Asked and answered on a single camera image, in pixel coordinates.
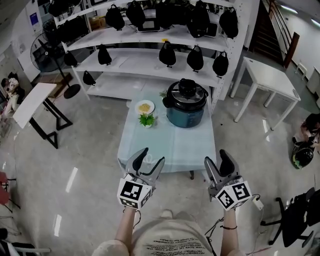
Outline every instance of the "white marker cube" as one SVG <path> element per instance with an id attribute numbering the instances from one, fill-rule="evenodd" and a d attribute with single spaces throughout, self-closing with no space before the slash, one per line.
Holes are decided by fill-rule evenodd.
<path id="1" fill-rule="evenodd" d="M 242 206 L 252 197 L 247 181 L 224 186 L 216 195 L 219 203 L 226 211 Z"/>
<path id="2" fill-rule="evenodd" d="M 152 195 L 152 186 L 120 179 L 117 198 L 121 205 L 140 210 Z"/>

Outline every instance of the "rice cooker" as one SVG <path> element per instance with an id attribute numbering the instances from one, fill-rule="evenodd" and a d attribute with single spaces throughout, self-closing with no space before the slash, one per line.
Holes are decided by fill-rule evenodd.
<path id="1" fill-rule="evenodd" d="M 166 107 L 166 116 L 175 126 L 194 127 L 202 119 L 208 95 L 195 81 L 182 78 L 170 85 L 162 100 Z"/>

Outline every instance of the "seated person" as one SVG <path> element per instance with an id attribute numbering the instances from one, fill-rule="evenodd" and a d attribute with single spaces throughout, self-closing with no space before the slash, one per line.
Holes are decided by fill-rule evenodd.
<path id="1" fill-rule="evenodd" d="M 19 86 L 19 82 L 16 78 L 12 77 L 10 79 L 4 78 L 1 82 L 1 86 L 7 93 L 8 103 L 4 109 L 4 115 L 12 111 L 16 111 L 19 104 L 21 104 L 23 97 L 25 96 L 25 90 Z"/>
<path id="2" fill-rule="evenodd" d="M 294 135 L 292 141 L 293 143 L 308 142 L 310 137 L 314 137 L 311 147 L 318 147 L 320 145 L 320 114 L 310 114 L 301 124 L 300 130 Z"/>

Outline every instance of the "food on plate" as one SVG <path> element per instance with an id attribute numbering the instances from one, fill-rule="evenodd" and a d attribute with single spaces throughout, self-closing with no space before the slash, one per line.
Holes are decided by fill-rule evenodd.
<path id="1" fill-rule="evenodd" d="M 142 105 L 139 106 L 139 111 L 143 113 L 147 113 L 150 110 L 150 105 L 147 103 L 143 103 Z"/>

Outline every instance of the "light blue tablecloth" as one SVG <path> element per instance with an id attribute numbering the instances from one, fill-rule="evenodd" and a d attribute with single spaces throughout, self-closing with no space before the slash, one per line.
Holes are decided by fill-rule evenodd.
<path id="1" fill-rule="evenodd" d="M 124 166 L 134 153 L 143 148 L 149 148 L 141 167 L 144 172 L 150 171 L 162 157 L 165 157 L 163 173 L 204 170 L 207 156 L 216 163 L 214 131 L 208 107 L 204 108 L 200 124 L 180 128 L 168 120 L 161 92 L 161 88 L 145 86 L 138 99 L 131 102 L 117 155 L 121 165 Z M 156 123 L 151 128 L 139 124 L 135 105 L 140 100 L 150 100 L 155 105 L 153 115 Z"/>

